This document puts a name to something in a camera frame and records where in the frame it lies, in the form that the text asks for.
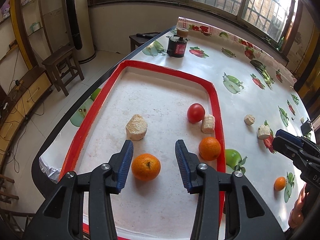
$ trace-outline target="window frame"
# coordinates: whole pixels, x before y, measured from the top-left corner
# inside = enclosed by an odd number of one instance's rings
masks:
[[[266,43],[271,45],[273,48],[278,48],[279,44],[281,42],[281,38],[285,37],[287,34],[287,31],[290,26],[290,22],[292,20],[293,16],[293,10],[294,10],[294,4],[295,0],[291,1],[291,5],[289,8],[289,14],[286,23],[284,24],[284,29],[281,33],[279,41],[275,41],[273,38],[271,38],[267,33],[260,30],[258,27],[252,25],[251,23],[247,22],[246,20],[242,19],[242,15],[246,8],[248,7],[249,0],[241,0],[239,11],[237,15],[234,15],[232,13],[229,13],[227,11],[224,11],[222,9],[216,8],[214,6],[204,4],[201,2],[193,1],[193,0],[90,0],[90,5],[97,5],[101,3],[110,3],[110,2],[118,2],[118,1],[152,1],[152,2],[168,2],[176,5],[184,5],[187,7],[191,7],[194,9],[204,10],[206,12],[212,13],[214,15],[218,15],[220,17],[223,17],[236,25],[242,26],[244,29],[248,30],[249,33],[253,33],[257,36],[259,36],[261,39],[263,39]]]

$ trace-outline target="small table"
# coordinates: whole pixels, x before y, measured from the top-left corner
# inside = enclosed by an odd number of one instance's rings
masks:
[[[160,33],[144,33],[144,34],[157,36]],[[151,39],[146,39],[146,38],[142,38],[142,37],[137,37],[137,35],[130,35],[129,38],[130,38],[131,52],[133,52],[136,49],[136,45],[137,45],[137,47],[140,47],[141,45],[145,44],[147,41],[151,40]]]

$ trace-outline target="wooden stool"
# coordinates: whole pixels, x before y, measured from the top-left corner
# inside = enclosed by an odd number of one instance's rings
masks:
[[[71,62],[69,59],[70,55],[72,56],[76,66],[71,65]],[[60,75],[59,70],[57,68],[57,64],[59,64],[63,60],[67,61],[67,65],[69,69]],[[69,95],[66,89],[66,85],[68,85],[77,75],[80,76],[81,80],[84,80],[83,73],[81,71],[79,62],[76,58],[76,52],[75,52],[74,46],[66,45],[61,47],[60,49],[52,53],[49,57],[47,57],[42,62],[42,64],[45,66],[48,72],[48,75],[52,83],[56,87],[57,91],[60,91],[60,89],[62,89],[62,91],[66,96]],[[65,83],[63,83],[62,78],[68,73],[71,73],[71,77]]]
[[[13,179],[10,179],[10,178],[8,178],[8,177],[3,176],[2,174],[0,174],[0,188],[6,188],[5,185],[4,185],[4,182],[5,182],[5,181],[14,183],[14,180],[13,180]],[[13,199],[19,199],[18,196],[11,195],[11,194],[8,194],[8,193],[0,190],[0,201],[11,204],[11,201],[9,200],[9,199],[11,199],[11,198],[13,198]]]
[[[7,226],[12,230],[12,232],[15,235],[18,235],[18,237],[21,239],[23,236],[23,233],[25,232],[26,228],[28,227],[31,219],[35,216],[34,213],[20,213],[15,211],[10,211],[6,209],[0,208],[0,216],[4,223],[7,224]],[[18,218],[26,218],[26,223],[24,228],[21,228],[19,224],[17,223],[15,217]]]

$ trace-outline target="human hand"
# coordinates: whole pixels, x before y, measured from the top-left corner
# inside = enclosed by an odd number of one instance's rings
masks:
[[[303,222],[303,214],[301,210],[304,205],[305,197],[308,195],[308,193],[305,194],[304,192],[305,188],[306,188],[306,184],[304,185],[303,189],[300,191],[299,197],[294,204],[294,208],[291,210],[289,221],[288,221],[289,227],[291,228],[299,227]]]

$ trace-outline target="green apple print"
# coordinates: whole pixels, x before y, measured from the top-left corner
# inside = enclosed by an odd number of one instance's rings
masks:
[[[244,89],[243,82],[234,76],[226,75],[226,73],[223,75],[223,84],[232,94],[239,93],[241,89]]]
[[[295,176],[290,172],[287,173],[287,179],[285,184],[285,190],[284,190],[284,202],[288,202],[289,198],[291,197],[292,189],[294,187],[294,178]]]
[[[97,88],[97,89],[91,94],[90,98],[94,101],[94,100],[97,98],[97,96],[98,96],[98,94],[100,93],[100,91],[101,91],[101,88]]]
[[[310,133],[308,133],[306,136],[304,136],[305,138],[307,138],[307,139],[309,139],[309,140],[311,140],[311,132]]]
[[[225,158],[226,158],[226,172],[232,173],[233,171],[241,171],[243,174],[245,173],[245,168],[242,166],[245,164],[247,156],[242,158],[240,153],[234,149],[226,149],[225,150]]]
[[[281,120],[282,120],[282,122],[283,122],[283,124],[284,124],[284,126],[285,127],[288,127],[288,120],[289,120],[289,118],[288,118],[288,114],[282,109],[282,108],[280,108],[279,107],[279,112],[280,112],[280,116],[281,116]]]
[[[147,55],[147,56],[158,56],[158,53],[161,53],[162,56],[165,54],[164,52],[164,47],[161,45],[159,41],[154,41],[150,45],[146,46],[142,52]]]
[[[226,55],[227,57],[236,57],[236,54],[234,54],[234,53],[232,53],[230,50],[228,50],[228,49],[224,49],[224,48],[222,48],[222,53],[224,54],[224,55]]]
[[[297,96],[293,95],[293,94],[291,94],[291,96],[292,96],[292,99],[293,99],[294,103],[296,105],[298,105],[299,104],[299,98]]]
[[[70,122],[76,126],[80,127],[83,119],[87,115],[90,106],[93,104],[93,100],[88,98],[79,108],[78,110],[71,116]]]
[[[228,34],[225,32],[220,32],[219,37],[225,37],[228,38]]]

